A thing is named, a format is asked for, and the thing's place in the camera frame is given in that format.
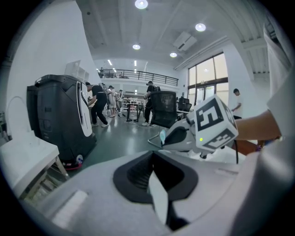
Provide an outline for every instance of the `ceiling light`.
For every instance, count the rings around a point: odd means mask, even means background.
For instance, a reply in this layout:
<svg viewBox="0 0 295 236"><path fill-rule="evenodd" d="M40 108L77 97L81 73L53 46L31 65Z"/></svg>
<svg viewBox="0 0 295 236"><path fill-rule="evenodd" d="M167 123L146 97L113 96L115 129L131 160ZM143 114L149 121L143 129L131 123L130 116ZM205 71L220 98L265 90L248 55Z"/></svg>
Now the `ceiling light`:
<svg viewBox="0 0 295 236"><path fill-rule="evenodd" d="M171 57L177 57L177 54L176 53L170 53L170 56Z"/></svg>
<svg viewBox="0 0 295 236"><path fill-rule="evenodd" d="M203 31L205 31L206 26L205 26L204 24L197 24L197 25L195 26L195 29L196 29L197 31L203 32Z"/></svg>
<svg viewBox="0 0 295 236"><path fill-rule="evenodd" d="M139 46L139 45L137 45L137 44L134 44L132 47L133 47L133 49L135 49L135 50L138 50L138 49L140 49L140 46Z"/></svg>
<svg viewBox="0 0 295 236"><path fill-rule="evenodd" d="M147 0L137 0L137 1L135 1L135 6L136 6L138 9L144 9L144 8L147 8L147 6L148 6L148 1L147 1Z"/></svg>

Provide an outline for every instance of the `metal railing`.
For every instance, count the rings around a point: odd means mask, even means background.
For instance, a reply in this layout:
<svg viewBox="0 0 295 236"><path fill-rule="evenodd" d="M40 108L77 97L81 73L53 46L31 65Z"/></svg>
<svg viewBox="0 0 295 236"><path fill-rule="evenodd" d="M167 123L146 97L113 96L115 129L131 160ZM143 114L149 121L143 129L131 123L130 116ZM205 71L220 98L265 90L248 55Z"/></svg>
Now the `metal railing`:
<svg viewBox="0 0 295 236"><path fill-rule="evenodd" d="M116 70L115 72L114 70L103 70L98 71L98 74L100 78L138 79L153 81L156 83L165 83L173 86L177 86L178 84L178 79L176 78L143 71Z"/></svg>

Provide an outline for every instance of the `black cable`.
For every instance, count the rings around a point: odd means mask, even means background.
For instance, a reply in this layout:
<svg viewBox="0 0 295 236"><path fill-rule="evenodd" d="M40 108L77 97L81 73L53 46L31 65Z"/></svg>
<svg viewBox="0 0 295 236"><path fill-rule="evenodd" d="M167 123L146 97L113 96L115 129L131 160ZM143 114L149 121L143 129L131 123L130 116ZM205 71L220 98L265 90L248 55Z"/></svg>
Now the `black cable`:
<svg viewBox="0 0 295 236"><path fill-rule="evenodd" d="M236 140L234 140L236 146L236 164L239 164L239 154L238 154L238 144Z"/></svg>

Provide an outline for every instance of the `air conditioner unit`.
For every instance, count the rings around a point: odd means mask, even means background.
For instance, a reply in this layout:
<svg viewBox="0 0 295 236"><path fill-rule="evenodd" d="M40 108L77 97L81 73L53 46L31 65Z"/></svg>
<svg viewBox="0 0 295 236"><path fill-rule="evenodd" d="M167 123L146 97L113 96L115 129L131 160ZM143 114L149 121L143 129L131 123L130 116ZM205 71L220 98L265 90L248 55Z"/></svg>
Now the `air conditioner unit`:
<svg viewBox="0 0 295 236"><path fill-rule="evenodd" d="M182 32L181 35L175 40L173 46L177 47L179 51L188 50L197 40L189 33Z"/></svg>

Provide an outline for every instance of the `shiny floor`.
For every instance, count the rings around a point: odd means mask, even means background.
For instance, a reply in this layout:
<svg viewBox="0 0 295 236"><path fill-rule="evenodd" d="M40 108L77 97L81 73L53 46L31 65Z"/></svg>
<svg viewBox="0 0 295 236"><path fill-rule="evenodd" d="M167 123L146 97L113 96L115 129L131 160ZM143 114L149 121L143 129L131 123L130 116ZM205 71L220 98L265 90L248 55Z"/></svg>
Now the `shiny floor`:
<svg viewBox="0 0 295 236"><path fill-rule="evenodd" d="M99 121L99 126L92 127L97 138L96 146L84 159L82 168L78 171L70 171L70 175L100 162L145 150L158 150L157 147L148 143L148 138L158 133L159 126L142 126L144 122L142 115L139 122L127 123L126 117L119 117L118 115L115 118L107 117L106 120L109 126L102 128L101 121ZM154 139L154 141L160 144L159 138Z"/></svg>

